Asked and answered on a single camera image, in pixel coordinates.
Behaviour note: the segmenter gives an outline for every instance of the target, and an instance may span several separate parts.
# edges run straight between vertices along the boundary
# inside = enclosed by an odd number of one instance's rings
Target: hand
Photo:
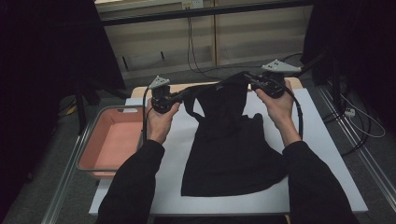
[[[148,106],[146,108],[148,113],[148,139],[160,144],[165,142],[166,135],[171,130],[172,118],[179,107],[180,103],[175,103],[169,112],[161,114],[152,108],[151,99],[148,99]]]
[[[286,87],[291,90],[290,81],[285,80],[285,84]],[[279,129],[284,146],[286,147],[293,142],[301,141],[301,137],[295,129],[294,123],[291,119],[291,112],[294,103],[291,96],[285,92],[280,98],[273,99],[260,89],[257,89],[256,93],[267,106],[268,115],[274,122],[275,126]]]

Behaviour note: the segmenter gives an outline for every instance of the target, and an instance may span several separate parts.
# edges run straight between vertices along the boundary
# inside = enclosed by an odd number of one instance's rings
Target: black horizontal bar
[[[258,4],[248,4],[248,5],[240,5],[240,6],[205,7],[205,8],[196,8],[196,9],[190,9],[190,10],[179,10],[179,11],[154,13],[154,14],[147,14],[147,15],[109,18],[109,19],[103,19],[101,21],[84,21],[81,23],[73,23],[73,24],[71,24],[71,23],[58,24],[58,26],[64,26],[64,25],[66,25],[66,26],[67,25],[113,26],[113,25],[129,24],[129,23],[146,22],[146,21],[165,21],[165,20],[173,20],[173,19],[181,19],[181,18],[192,18],[192,17],[229,14],[229,13],[236,13],[236,12],[258,11],[258,10],[267,10],[267,9],[277,9],[277,8],[286,8],[286,7],[304,7],[304,6],[311,6],[316,2],[323,2],[323,1],[319,1],[319,0],[281,0],[281,1],[273,1],[273,2],[266,2],[266,3],[258,3]]]

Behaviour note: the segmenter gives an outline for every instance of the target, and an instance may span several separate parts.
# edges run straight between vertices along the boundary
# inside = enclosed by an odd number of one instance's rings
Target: white cable
[[[361,112],[363,115],[367,116],[367,118],[369,118],[369,119],[371,119],[372,121],[374,121],[374,122],[378,125],[378,127],[380,127],[380,128],[382,129],[382,132],[383,132],[383,133],[382,133],[381,135],[372,135],[372,134],[369,134],[369,133],[365,132],[364,130],[360,129],[360,128],[352,121],[352,119],[351,119],[352,116],[348,116],[348,117],[349,117],[349,121],[353,124],[353,126],[355,126],[355,128],[357,128],[357,129],[358,129],[359,131],[361,131],[362,133],[365,133],[365,134],[367,134],[367,135],[369,135],[369,136],[371,136],[371,137],[380,138],[380,137],[385,136],[385,134],[386,134],[387,132],[385,131],[384,127],[382,127],[382,125],[381,125],[378,121],[376,121],[373,117],[371,117],[371,116],[369,116],[368,114],[364,113],[364,112],[361,111],[359,108],[357,108],[357,107],[354,106],[352,103],[350,103],[350,102],[348,101],[348,99],[347,99],[345,96],[343,96],[343,94],[340,94],[340,95],[341,95],[341,97],[343,97],[343,99],[344,99],[345,101],[347,101],[353,108],[357,109],[357,110],[358,110],[359,112]]]

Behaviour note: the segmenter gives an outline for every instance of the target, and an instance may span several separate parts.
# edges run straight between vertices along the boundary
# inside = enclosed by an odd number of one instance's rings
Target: black garment
[[[120,167],[96,223],[147,223],[163,153],[160,144],[148,140]],[[290,144],[283,155],[289,167],[291,223],[359,223],[337,179],[305,142]]]
[[[262,115],[243,116],[248,82],[245,72],[216,84],[188,88],[184,101],[198,129],[186,164],[182,196],[217,197],[268,189],[282,180],[286,163],[265,141]],[[192,111],[198,100],[205,116]]]

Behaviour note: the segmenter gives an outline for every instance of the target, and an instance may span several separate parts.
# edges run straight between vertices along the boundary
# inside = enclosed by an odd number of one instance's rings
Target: table
[[[341,186],[346,192],[352,211],[367,211],[355,183],[353,182],[341,156],[339,155],[326,127],[321,121],[318,111],[315,109],[307,90],[298,85],[298,79],[292,79],[291,82],[294,93],[302,105],[304,113],[304,140],[311,146],[312,150],[324,160],[331,168],[334,175],[340,181]],[[173,86],[171,91],[179,91],[187,85]],[[134,92],[133,96],[137,97],[141,94],[139,91]],[[141,98],[132,98],[131,104],[141,104]],[[194,108],[197,113],[200,106]],[[274,123],[266,114],[266,109],[260,99],[254,92],[247,94],[247,106],[244,114],[252,117],[255,113],[262,113],[264,118],[265,137],[269,145],[281,152],[283,150],[282,140]],[[296,111],[293,111],[293,120],[298,120]],[[166,142],[163,144],[167,150],[163,157],[160,171],[157,173],[157,188],[150,213],[154,216],[242,216],[242,215],[271,215],[271,214],[287,214],[289,208],[289,192],[287,178],[278,184],[273,185],[267,190],[260,192],[239,195],[231,197],[181,197],[181,179],[184,172],[185,161],[189,157],[192,140],[198,123],[185,112],[184,106],[181,106],[174,117],[171,132]],[[93,199],[90,213],[97,214],[97,209],[106,195],[111,180],[102,180],[101,184]]]

